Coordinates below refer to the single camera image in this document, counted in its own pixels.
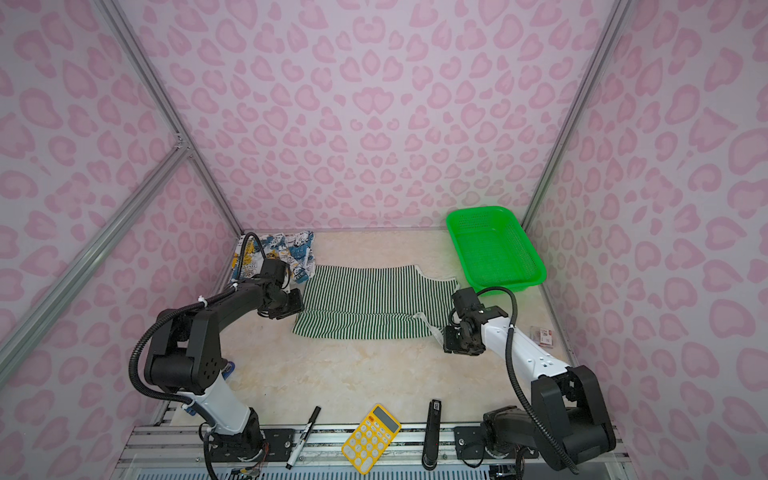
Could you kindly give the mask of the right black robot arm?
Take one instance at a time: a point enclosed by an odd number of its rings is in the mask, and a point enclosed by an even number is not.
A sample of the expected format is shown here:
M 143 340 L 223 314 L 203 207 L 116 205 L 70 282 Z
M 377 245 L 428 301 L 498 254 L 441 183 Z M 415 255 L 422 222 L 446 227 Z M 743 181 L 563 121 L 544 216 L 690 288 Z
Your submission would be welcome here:
M 554 471 L 579 472 L 580 464 L 613 451 L 614 427 L 596 374 L 571 366 L 547 353 L 517 325 L 518 303 L 511 290 L 511 309 L 486 306 L 479 292 L 464 288 L 452 295 L 443 349 L 449 354 L 498 354 L 517 398 L 517 405 L 484 414 L 475 438 L 456 437 L 458 458 L 467 463 L 512 458 L 507 477 L 521 479 L 526 461 L 540 458 Z

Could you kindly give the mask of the green white striped garment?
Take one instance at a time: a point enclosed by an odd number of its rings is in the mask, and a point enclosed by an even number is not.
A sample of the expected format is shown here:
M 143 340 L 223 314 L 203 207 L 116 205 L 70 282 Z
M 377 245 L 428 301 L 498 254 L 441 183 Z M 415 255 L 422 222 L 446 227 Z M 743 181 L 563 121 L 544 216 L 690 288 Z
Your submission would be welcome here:
M 416 265 L 321 265 L 304 290 L 304 310 L 296 317 L 293 333 L 333 340 L 437 336 L 448 324 L 458 289 L 456 279 L 428 277 Z

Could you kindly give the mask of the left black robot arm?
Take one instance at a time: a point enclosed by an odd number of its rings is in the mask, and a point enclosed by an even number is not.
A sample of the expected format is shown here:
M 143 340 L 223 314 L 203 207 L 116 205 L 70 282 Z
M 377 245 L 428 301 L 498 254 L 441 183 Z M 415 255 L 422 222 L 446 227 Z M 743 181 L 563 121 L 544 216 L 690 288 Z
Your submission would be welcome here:
M 255 312 L 282 320 L 303 311 L 299 289 L 289 286 L 290 269 L 279 258 L 263 256 L 259 272 L 241 275 L 247 247 L 265 248 L 253 232 L 243 236 L 234 277 L 220 293 L 162 311 L 137 341 L 128 361 L 128 376 L 141 395 L 191 407 L 204 420 L 199 431 L 204 459 L 261 462 L 268 442 L 256 411 L 245 406 L 227 385 L 221 332 Z

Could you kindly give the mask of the colourful printed white shirt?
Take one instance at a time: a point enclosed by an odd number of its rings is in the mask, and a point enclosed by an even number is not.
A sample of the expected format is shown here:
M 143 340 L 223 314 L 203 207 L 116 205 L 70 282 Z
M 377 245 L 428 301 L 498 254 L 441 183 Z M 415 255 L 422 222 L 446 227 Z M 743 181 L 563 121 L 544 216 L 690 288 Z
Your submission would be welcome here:
M 315 234 L 304 230 L 297 233 L 277 233 L 260 236 L 252 233 L 240 237 L 232 259 L 231 280 L 254 277 L 260 272 L 263 261 L 279 259 L 291 271 L 291 282 L 299 285 L 315 274 L 316 261 L 313 253 Z

